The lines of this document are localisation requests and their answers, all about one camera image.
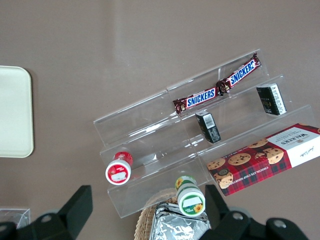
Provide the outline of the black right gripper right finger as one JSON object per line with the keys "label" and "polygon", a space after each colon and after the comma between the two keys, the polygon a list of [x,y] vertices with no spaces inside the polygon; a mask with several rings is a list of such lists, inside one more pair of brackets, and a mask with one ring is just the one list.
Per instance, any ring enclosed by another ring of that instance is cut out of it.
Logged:
{"label": "black right gripper right finger", "polygon": [[215,185],[205,186],[205,211],[211,225],[201,240],[307,240],[292,221],[269,218],[261,224],[240,210],[230,210]]}

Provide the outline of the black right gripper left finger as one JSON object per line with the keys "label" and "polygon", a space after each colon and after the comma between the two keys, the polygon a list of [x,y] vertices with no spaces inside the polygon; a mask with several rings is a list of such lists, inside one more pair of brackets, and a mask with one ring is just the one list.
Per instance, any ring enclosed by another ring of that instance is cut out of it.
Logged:
{"label": "black right gripper left finger", "polygon": [[82,185],[57,213],[46,213],[17,229],[11,221],[0,223],[2,240],[75,240],[93,212],[92,187]]}

